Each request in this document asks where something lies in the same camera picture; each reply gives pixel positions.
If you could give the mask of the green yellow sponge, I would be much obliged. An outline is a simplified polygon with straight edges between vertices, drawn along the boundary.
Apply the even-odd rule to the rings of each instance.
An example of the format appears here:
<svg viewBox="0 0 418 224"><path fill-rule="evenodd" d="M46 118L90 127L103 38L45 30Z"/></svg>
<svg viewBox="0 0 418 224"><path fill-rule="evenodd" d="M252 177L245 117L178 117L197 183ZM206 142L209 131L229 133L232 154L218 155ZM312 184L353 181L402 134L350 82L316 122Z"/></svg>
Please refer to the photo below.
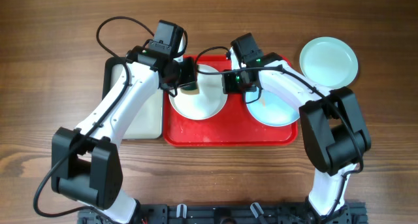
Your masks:
<svg viewBox="0 0 418 224"><path fill-rule="evenodd" d="M186 95L198 95L200 93L198 84L196 82L182 86L180 91Z"/></svg>

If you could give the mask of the light blue plate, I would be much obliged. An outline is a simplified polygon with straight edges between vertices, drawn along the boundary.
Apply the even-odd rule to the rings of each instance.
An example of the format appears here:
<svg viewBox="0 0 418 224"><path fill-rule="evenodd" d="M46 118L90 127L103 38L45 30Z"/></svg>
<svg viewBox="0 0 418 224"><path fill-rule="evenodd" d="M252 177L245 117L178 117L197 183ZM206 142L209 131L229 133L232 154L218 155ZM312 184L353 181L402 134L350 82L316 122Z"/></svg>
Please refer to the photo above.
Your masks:
<svg viewBox="0 0 418 224"><path fill-rule="evenodd" d="M245 93L244 102L249 113L260 123L271 127L288 126L299 119L298 111L277 95L255 88Z"/></svg>

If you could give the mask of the white plate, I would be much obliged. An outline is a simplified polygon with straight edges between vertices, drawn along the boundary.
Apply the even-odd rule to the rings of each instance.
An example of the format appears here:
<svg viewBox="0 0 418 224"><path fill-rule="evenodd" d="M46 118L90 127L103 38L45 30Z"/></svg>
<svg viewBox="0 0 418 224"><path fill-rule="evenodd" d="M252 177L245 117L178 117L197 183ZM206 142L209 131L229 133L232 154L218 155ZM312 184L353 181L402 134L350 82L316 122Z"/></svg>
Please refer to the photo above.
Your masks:
<svg viewBox="0 0 418 224"><path fill-rule="evenodd" d="M222 77L215 68L199 64L202 72L216 72L215 75L197 74L197 89L179 88L175 97L169 97L172 107L181 116L190 120L206 120L222 110L227 102L223 92Z"/></svg>

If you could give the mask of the light green plate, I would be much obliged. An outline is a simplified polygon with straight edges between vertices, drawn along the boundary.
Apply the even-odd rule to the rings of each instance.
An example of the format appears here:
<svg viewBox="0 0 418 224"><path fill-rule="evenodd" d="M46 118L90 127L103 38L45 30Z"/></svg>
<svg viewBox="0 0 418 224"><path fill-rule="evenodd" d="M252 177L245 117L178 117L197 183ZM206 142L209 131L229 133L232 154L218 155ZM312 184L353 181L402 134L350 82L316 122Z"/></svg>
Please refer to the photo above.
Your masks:
<svg viewBox="0 0 418 224"><path fill-rule="evenodd" d="M354 51L333 37L308 42L300 52L299 64L306 78L332 89L350 85L359 73Z"/></svg>

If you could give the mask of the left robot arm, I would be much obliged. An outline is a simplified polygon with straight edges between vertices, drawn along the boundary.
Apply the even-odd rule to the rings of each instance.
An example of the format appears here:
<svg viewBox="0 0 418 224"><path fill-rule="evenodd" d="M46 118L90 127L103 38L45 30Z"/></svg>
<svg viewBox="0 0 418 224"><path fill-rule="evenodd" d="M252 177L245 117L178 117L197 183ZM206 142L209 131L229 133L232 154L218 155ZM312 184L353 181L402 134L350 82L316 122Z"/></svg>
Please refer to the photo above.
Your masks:
<svg viewBox="0 0 418 224"><path fill-rule="evenodd" d="M143 104L158 89L176 94L196 80L192 57L135 47L115 57L123 71L98 107L74 129L52 138L52 191L83 203L112 223L140 223L140 203L121 188L119 147Z"/></svg>

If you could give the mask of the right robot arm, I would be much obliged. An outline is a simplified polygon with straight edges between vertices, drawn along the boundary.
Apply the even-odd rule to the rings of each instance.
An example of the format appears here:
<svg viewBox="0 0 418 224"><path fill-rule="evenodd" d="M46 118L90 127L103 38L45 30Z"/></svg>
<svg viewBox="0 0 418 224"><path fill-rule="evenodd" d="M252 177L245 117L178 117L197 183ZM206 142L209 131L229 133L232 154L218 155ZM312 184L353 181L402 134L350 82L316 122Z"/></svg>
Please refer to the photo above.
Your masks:
<svg viewBox="0 0 418 224"><path fill-rule="evenodd" d="M275 53L228 53L231 69L223 72L226 91L257 86L298 110L304 149L315 168L304 222L328 223L347 210L344 200L351 175L363 171L371 138L355 94L330 89L295 71Z"/></svg>

